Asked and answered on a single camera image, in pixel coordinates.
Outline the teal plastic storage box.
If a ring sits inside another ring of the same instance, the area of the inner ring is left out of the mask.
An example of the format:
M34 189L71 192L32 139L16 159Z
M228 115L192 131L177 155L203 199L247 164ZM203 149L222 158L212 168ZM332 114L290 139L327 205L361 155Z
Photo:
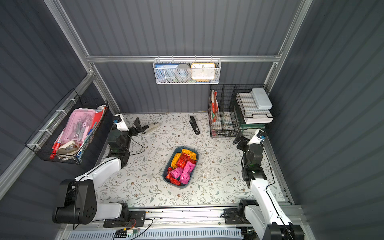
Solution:
M163 171L163 180L177 188L183 189L191 182L199 161L196 150L177 147Z

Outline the red tea bag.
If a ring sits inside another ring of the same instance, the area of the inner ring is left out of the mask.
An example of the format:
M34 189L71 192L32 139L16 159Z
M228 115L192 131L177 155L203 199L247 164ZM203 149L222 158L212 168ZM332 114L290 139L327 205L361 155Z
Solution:
M177 165L179 168L184 168L187 164L187 162L189 161L190 157L186 154L183 154L180 156L178 162L177 162Z
M181 186L181 182L173 177L172 174L166 176L166 179L170 181L171 184L175 186Z

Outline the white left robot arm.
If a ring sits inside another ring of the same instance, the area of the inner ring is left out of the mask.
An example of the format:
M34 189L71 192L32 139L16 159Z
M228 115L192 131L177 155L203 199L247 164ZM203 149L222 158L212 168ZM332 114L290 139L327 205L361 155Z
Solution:
M107 159L85 174L60 183L52 214L55 224L76 226L101 220L127 224L132 219L127 204L98 202L96 189L127 165L132 137L144 133L149 126L142 126L140 119L136 118L134 126L129 128L121 114L115 115L113 120L108 135L110 154Z

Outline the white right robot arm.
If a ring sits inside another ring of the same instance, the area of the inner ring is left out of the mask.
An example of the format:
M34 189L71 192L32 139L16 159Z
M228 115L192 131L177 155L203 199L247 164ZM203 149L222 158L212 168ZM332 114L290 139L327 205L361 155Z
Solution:
M244 200L239 204L239 217L247 220L260 240L303 240L305 233L284 213L269 187L262 168L264 157L264 131L257 129L251 139L238 131L234 139L237 149L243 152L242 177L255 196L255 201Z

